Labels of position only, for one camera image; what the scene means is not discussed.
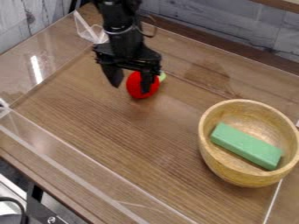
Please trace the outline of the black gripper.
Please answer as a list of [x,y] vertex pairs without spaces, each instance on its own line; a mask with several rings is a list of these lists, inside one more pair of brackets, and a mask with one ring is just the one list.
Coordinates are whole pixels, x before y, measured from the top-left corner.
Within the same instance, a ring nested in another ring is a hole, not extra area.
[[159,52],[150,49],[146,44],[142,44],[131,53],[115,52],[111,44],[98,44],[94,45],[94,52],[97,63],[101,64],[107,80],[115,88],[121,86],[125,79],[123,69],[129,69],[143,71],[141,73],[142,93],[150,92],[155,82],[154,74],[159,74],[162,69],[162,54]]

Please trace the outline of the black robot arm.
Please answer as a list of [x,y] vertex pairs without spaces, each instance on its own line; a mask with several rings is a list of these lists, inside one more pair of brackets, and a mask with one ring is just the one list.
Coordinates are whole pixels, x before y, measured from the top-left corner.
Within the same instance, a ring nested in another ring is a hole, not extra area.
[[141,73],[141,92],[147,94],[161,75],[162,54],[153,50],[145,37],[139,7],[143,0],[93,0],[103,17],[103,30],[109,42],[94,45],[97,62],[110,84],[118,88],[125,79],[123,70]]

